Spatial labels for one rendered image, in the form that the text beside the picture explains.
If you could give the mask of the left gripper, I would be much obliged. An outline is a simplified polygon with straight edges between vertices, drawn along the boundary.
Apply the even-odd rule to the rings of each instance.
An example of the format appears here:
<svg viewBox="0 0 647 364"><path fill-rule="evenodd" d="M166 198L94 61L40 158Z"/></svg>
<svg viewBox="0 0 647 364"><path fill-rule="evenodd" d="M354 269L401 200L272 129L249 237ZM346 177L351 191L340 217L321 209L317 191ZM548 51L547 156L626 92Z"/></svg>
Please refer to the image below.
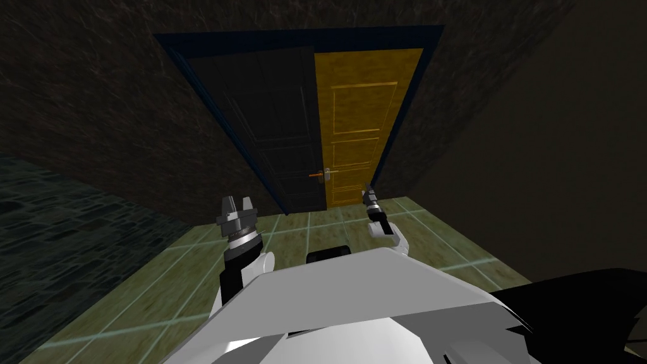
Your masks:
<svg viewBox="0 0 647 364"><path fill-rule="evenodd" d="M224 197L221 203L221 216L216 224L221 227L222 236L232 236L239 231L256 230L258 210L254 209L250 197L243 198L243 210L237 211L234 198Z"/></svg>

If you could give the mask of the dark panelled door leaf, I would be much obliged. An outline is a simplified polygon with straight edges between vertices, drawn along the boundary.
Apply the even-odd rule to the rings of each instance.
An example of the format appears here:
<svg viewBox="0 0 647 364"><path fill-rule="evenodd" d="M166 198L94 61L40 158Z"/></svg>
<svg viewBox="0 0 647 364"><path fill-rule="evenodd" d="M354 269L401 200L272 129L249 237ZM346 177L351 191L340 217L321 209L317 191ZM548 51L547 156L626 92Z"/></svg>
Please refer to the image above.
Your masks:
<svg viewBox="0 0 647 364"><path fill-rule="evenodd" d="M324 210L313 49L195 58L190 64L282 208Z"/></svg>

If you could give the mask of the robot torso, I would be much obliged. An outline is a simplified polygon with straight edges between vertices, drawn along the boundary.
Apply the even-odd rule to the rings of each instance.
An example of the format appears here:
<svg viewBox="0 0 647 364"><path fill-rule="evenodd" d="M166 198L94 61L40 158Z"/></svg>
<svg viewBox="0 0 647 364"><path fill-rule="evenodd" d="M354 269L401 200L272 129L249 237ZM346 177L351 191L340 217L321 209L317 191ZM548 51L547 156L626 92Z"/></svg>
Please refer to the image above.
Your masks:
<svg viewBox="0 0 647 364"><path fill-rule="evenodd" d="M540 364L512 310L389 248L251 280L160 364Z"/></svg>

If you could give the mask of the yellow panelled door leaf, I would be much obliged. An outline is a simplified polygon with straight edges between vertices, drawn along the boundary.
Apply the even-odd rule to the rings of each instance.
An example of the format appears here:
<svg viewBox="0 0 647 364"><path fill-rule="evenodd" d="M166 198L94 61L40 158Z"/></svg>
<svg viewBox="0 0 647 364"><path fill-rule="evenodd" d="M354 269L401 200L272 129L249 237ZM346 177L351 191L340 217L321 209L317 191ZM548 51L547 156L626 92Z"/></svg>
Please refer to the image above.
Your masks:
<svg viewBox="0 0 647 364"><path fill-rule="evenodd" d="M315 54L328 208L359 204L377 170L422 49Z"/></svg>

